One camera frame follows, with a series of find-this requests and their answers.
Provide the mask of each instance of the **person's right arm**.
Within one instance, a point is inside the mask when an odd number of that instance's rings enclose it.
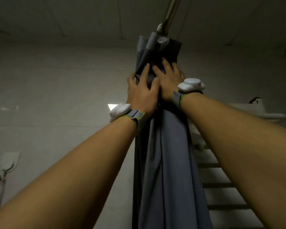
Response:
[[[164,60],[162,96],[184,79],[176,64]],[[286,228],[286,128],[222,104],[200,93],[186,95],[180,107],[198,128],[221,167],[269,228]]]

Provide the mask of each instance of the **forearm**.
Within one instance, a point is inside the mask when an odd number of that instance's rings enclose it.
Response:
[[[263,222],[286,228],[286,129],[200,93],[180,104]]]
[[[69,152],[0,211],[0,228],[75,228],[89,211],[95,223],[136,124],[120,117]]]

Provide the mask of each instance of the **ceiling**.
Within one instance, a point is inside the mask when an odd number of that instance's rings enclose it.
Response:
[[[135,47],[169,0],[0,0],[0,43]],[[286,0],[182,0],[170,37],[186,48],[286,48]]]

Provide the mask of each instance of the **gray curtain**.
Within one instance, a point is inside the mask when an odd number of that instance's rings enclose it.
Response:
[[[177,62],[181,43],[152,33],[139,38],[136,77],[147,62]],[[149,73],[149,85],[155,77]],[[194,159],[187,117],[159,97],[154,115],[135,139],[133,229],[212,228]]]

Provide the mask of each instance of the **person's right hand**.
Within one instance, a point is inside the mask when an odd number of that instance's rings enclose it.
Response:
[[[153,65],[153,71],[160,79],[162,98],[172,102],[173,91],[178,91],[178,85],[184,81],[184,74],[182,71],[179,71],[175,62],[172,63],[173,67],[171,67],[168,61],[165,58],[162,58],[162,63],[166,74],[164,74],[156,65]]]

